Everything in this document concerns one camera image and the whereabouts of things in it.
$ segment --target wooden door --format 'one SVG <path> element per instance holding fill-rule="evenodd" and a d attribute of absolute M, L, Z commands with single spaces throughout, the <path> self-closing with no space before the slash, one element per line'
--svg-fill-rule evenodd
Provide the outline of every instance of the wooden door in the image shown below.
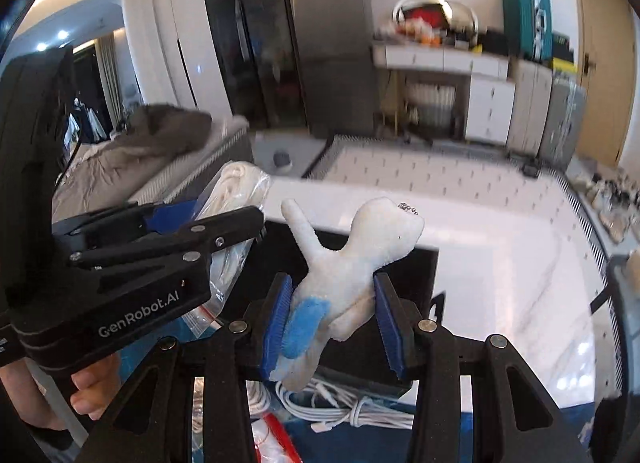
<path fill-rule="evenodd" d="M 636 34 L 627 0 L 578 0 L 578 74 L 587 103 L 577 152 L 616 166 L 636 92 Z"/>

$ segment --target white table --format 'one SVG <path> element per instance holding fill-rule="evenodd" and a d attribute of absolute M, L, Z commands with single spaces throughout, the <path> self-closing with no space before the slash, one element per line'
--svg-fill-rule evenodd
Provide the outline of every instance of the white table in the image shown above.
<path fill-rule="evenodd" d="M 470 77 L 465 139 L 506 144 L 515 94 L 515 84 L 507 80 L 508 58 L 447 47 L 376 42 L 373 61 L 389 70 Z"/>

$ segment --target blue plush patch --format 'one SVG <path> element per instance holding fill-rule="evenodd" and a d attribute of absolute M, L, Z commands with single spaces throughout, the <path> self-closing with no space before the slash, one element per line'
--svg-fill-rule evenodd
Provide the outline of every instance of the blue plush patch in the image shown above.
<path fill-rule="evenodd" d="M 285 358 L 296 359 L 307 350 L 329 308 L 329 301 L 309 297 L 293 310 L 282 337 L 281 351 Z"/>

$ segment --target clothes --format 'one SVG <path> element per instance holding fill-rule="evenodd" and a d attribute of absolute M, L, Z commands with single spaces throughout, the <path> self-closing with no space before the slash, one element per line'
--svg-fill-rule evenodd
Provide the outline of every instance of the clothes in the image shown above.
<path fill-rule="evenodd" d="M 74 137 L 76 137 L 76 140 L 78 139 L 78 131 L 80 131 L 80 126 L 76 123 L 73 115 L 70 114 L 69 125 L 66 128 L 65 138 L 63 139 L 66 150 L 71 150 L 71 143 L 74 141 Z"/>
<path fill-rule="evenodd" d="M 204 112 L 140 107 L 125 132 L 65 178 L 53 196 L 52 222 L 122 204 L 175 157 L 202 148 L 211 125 Z"/>
<path fill-rule="evenodd" d="M 89 123 L 91 124 L 91 130 L 92 130 L 92 133 L 94 133 L 95 141 L 107 139 L 107 134 L 102 128 L 102 124 L 100 123 L 100 120 L 98 120 L 98 117 L 95 116 L 94 110 L 89 109 L 86 115 L 89 118 Z"/>

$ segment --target white plush toy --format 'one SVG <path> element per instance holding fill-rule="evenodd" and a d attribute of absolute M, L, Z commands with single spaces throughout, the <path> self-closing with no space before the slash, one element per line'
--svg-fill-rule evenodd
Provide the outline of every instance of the white plush toy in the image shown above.
<path fill-rule="evenodd" d="M 306 259 L 309 272 L 291 299 L 282 349 L 270 379 L 300 391 L 313 376 L 330 338 L 347 340 L 374 313 L 373 273 L 414 249 L 424 220 L 387 198 L 356 212 L 343 249 L 328 250 L 293 199 L 282 215 Z"/>

